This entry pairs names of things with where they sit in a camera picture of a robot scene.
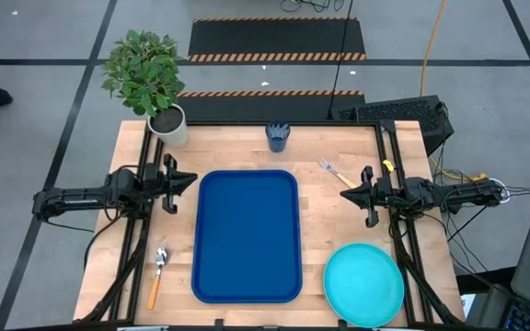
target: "light blue plate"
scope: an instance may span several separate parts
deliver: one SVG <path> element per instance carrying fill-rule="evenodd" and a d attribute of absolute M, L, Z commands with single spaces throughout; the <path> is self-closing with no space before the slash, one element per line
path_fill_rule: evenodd
<path fill-rule="evenodd" d="M 332 309 L 360 327 L 391 321 L 404 300 L 400 270 L 383 250 L 350 244 L 336 251 L 324 269 L 324 293 Z"/>

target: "flower pot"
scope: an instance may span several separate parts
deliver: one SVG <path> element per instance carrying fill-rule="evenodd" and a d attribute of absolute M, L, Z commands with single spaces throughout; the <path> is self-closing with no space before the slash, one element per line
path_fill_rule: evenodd
<path fill-rule="evenodd" d="M 160 112 L 154 118 L 149 116 L 146 123 L 148 128 L 167 146 L 181 147 L 188 141 L 185 112 L 179 105 L 172 104 L 168 110 Z"/>

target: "yellow clip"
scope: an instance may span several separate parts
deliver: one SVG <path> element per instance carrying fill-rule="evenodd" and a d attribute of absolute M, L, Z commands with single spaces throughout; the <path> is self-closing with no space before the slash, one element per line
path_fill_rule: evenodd
<path fill-rule="evenodd" d="M 394 171 L 394 166 L 392 165 L 391 162 L 389 162 L 389 161 L 387 161 L 387 160 L 384 160 L 384 162 L 382 162 L 382 163 L 386 166 L 387 171 L 389 171 L 390 173 L 391 173 L 392 171 Z"/>

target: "blue tray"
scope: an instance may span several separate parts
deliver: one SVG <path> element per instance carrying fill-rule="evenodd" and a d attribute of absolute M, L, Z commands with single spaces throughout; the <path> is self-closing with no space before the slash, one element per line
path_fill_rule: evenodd
<path fill-rule="evenodd" d="M 289 302 L 302 289 L 297 183 L 282 170 L 200 184 L 191 287 L 208 303 Z"/>

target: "potted plant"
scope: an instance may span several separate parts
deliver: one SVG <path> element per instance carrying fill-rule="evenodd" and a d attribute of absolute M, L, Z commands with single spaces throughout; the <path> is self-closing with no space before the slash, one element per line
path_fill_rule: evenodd
<path fill-rule="evenodd" d="M 177 94 L 185 86 L 177 79 L 176 42 L 153 32 L 128 30 L 104 64 L 108 79 L 102 88 L 109 96 L 123 98 L 122 105 L 136 115 L 148 115 L 149 129 L 165 144 L 182 146 L 188 140 L 185 112 Z"/>

